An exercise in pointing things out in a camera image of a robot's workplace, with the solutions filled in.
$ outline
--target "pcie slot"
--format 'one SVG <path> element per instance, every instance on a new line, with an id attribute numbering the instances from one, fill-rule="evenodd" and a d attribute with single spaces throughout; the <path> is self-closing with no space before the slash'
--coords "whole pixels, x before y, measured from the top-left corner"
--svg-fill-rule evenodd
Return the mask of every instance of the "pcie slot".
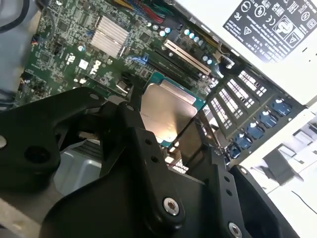
<path id="1" fill-rule="evenodd" d="M 166 54 L 166 52 L 160 50 L 158 47 L 154 47 L 154 52 L 159 54 L 160 56 L 162 56 L 164 59 L 166 59 L 169 63 L 171 63 L 172 65 L 174 65 L 176 68 L 178 68 L 179 70 L 183 71 L 184 73 L 186 73 L 188 76 L 190 76 L 193 80 L 198 81 L 200 78 L 198 76 L 198 73 L 195 74 L 193 71 L 191 71 L 190 69 L 183 67 L 182 65 L 180 65 L 178 62 L 176 62 L 174 59 L 172 59 L 170 56 L 168 56 Z"/>
<path id="2" fill-rule="evenodd" d="M 171 51 L 173 51 L 174 53 L 176 53 L 178 56 L 180 56 L 182 59 L 184 59 L 185 61 L 187 61 L 188 63 L 190 63 L 192 66 L 196 67 L 198 70 L 200 70 L 202 73 L 204 73 L 205 75 L 209 75 L 211 73 L 211 70 L 206 67 L 205 65 L 203 65 L 202 63 L 200 63 L 198 60 L 196 60 L 195 58 L 193 58 L 190 54 L 188 54 L 187 52 L 185 52 L 184 50 L 182 50 L 180 47 L 178 47 L 177 45 L 175 45 L 173 42 L 171 42 L 170 40 L 167 40 L 164 43 L 164 46 L 169 48 Z"/>

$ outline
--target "heatsink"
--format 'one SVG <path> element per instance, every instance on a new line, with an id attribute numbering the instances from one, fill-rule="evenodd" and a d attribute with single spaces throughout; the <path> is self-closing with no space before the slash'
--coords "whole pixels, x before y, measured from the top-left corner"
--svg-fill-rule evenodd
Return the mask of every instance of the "heatsink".
<path id="1" fill-rule="evenodd" d="M 116 58 L 128 34 L 129 32 L 103 16 L 99 21 L 90 44 L 111 57 Z"/>

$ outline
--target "metal screw hole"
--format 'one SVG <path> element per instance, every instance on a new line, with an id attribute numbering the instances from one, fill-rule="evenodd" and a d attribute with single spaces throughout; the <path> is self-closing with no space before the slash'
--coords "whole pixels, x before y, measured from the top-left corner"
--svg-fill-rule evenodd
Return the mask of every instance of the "metal screw hole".
<path id="1" fill-rule="evenodd" d="M 147 143 L 148 145 L 152 145 L 152 142 L 151 142 L 151 140 L 149 140 L 149 139 L 146 139 L 146 140 L 145 140 L 145 143 Z"/>
<path id="2" fill-rule="evenodd" d="M 226 192 L 229 196 L 232 196 L 232 192 L 229 189 L 226 189 Z"/>
<path id="3" fill-rule="evenodd" d="M 152 157 L 151 157 L 151 160 L 152 160 L 154 163 L 159 163 L 159 159 L 158 159 L 156 156 L 152 156 Z"/>

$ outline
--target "wire bundle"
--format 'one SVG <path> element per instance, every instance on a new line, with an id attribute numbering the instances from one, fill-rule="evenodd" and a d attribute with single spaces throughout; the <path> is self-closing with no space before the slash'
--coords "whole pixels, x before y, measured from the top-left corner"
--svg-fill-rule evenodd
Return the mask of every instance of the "wire bundle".
<path id="1" fill-rule="evenodd" d="M 142 3 L 142 0 L 114 0 L 114 2 L 155 24 L 162 24 L 165 16 L 171 14 L 164 7 L 154 5 L 151 8 Z"/>

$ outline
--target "ventilation slot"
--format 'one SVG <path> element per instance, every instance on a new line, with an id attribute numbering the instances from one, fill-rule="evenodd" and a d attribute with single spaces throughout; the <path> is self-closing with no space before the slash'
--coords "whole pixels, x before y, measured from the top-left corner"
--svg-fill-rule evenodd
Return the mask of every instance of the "ventilation slot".
<path id="1" fill-rule="evenodd" d="M 180 159 L 175 166 L 173 166 L 173 169 L 175 169 L 176 171 L 180 172 L 181 174 L 184 174 L 188 171 L 188 167 L 183 165 L 183 161 L 182 159 Z"/>
<path id="2" fill-rule="evenodd" d="M 216 98 L 214 98 L 211 101 L 211 105 L 215 109 L 215 111 L 217 112 L 217 115 L 218 115 L 219 119 L 221 120 L 221 122 L 223 123 L 223 126 L 226 129 L 228 129 L 232 125 L 232 122 L 231 122 L 231 120 L 229 120 L 227 114 L 224 112 L 224 109 L 220 105 L 219 101 Z"/>
<path id="3" fill-rule="evenodd" d="M 248 75 L 245 71 L 242 71 L 239 75 L 239 78 L 252 90 L 254 91 L 259 97 L 261 97 L 267 89 L 261 86 L 254 78 Z"/>
<path id="4" fill-rule="evenodd" d="M 230 111 L 238 119 L 243 114 L 243 112 L 239 109 L 239 107 L 235 103 L 235 101 L 229 96 L 229 94 L 227 93 L 227 91 L 225 89 L 222 89 L 219 92 L 219 95 L 224 100 L 224 102 L 227 104 Z"/>
<path id="5" fill-rule="evenodd" d="M 227 85 L 237 95 L 237 97 L 244 103 L 247 108 L 250 108 L 254 101 L 233 79 L 231 79 Z"/>

